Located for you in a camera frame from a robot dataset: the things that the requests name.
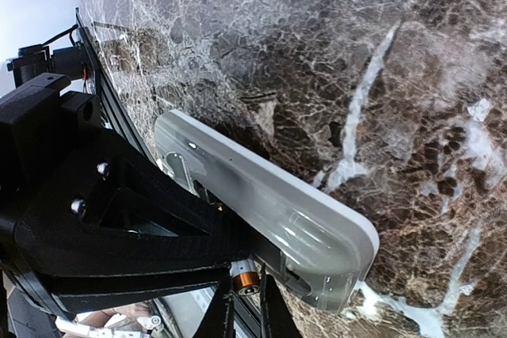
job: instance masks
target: metal screw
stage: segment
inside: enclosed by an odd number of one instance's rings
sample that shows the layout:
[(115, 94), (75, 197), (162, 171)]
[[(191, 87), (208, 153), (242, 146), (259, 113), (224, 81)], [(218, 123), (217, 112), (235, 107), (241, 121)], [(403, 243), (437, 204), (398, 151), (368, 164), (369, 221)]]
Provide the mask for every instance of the metal screw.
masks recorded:
[(102, 176), (102, 180), (106, 180), (109, 176), (109, 164), (107, 162), (101, 162), (97, 165), (97, 172)]
[(77, 215), (79, 218), (85, 216), (86, 213), (86, 205), (83, 199), (75, 199), (71, 204), (72, 214)]

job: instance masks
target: marble surface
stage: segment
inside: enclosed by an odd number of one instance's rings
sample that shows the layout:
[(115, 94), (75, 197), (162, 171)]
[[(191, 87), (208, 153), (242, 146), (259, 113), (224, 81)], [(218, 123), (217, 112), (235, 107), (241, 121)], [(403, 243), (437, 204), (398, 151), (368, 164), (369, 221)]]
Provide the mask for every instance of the marble surface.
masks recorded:
[(179, 108), (367, 216), (379, 255), (308, 337), (507, 336), (505, 0), (81, 0), (150, 147)]

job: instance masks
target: white wall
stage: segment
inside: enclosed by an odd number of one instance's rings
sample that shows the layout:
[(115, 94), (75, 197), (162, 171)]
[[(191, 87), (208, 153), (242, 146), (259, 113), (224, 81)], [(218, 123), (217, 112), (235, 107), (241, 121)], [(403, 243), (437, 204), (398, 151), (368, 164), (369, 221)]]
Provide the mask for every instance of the white wall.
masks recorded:
[[(41, 44), (71, 27), (78, 5), (79, 0), (0, 0), (0, 97), (12, 86), (3, 79), (1, 62), (17, 56), (20, 47)], [(51, 48), (69, 45), (64, 37)]]

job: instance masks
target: cable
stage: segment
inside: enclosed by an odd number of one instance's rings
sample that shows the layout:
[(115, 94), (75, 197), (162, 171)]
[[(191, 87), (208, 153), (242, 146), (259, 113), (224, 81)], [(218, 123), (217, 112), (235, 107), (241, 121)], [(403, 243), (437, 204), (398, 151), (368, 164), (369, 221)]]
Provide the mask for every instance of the cable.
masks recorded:
[(55, 41), (57, 41), (58, 39), (61, 39), (65, 35), (68, 35), (69, 33), (71, 34), (77, 28), (78, 28), (77, 24), (72, 25), (66, 31), (63, 31), (63, 32), (59, 33), (58, 35), (56, 35), (55, 37), (53, 37), (53, 38), (49, 39), (48, 41), (46, 41), (44, 44), (42, 44), (42, 46), (45, 47), (46, 45), (54, 43)]
[(76, 42), (74, 41), (74, 37), (72, 37), (72, 32), (73, 31), (71, 31), (71, 33), (69, 33), (69, 40), (71, 41), (72, 46), (75, 47), (76, 46)]

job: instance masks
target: white plastic part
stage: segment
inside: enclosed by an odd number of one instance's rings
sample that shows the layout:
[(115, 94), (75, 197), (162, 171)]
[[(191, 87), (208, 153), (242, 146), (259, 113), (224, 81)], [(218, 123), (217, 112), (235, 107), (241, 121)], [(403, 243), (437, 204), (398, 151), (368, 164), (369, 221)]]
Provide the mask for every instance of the white plastic part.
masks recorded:
[(137, 317), (136, 320), (147, 331), (156, 330), (162, 326), (162, 319), (159, 316)]
[(81, 338), (150, 338), (149, 334), (143, 332), (128, 332), (114, 329), (96, 329), (76, 322), (64, 320), (57, 317), (56, 327), (60, 332), (80, 336)]
[(271, 270), (299, 279), (287, 287), (310, 305), (341, 311), (379, 248), (364, 216), (182, 112), (158, 118), (155, 141), (163, 157), (181, 154), (191, 178), (281, 251)]
[(255, 268), (255, 262), (251, 259), (233, 261), (231, 263), (231, 277), (234, 278), (237, 275), (247, 272), (257, 272)]

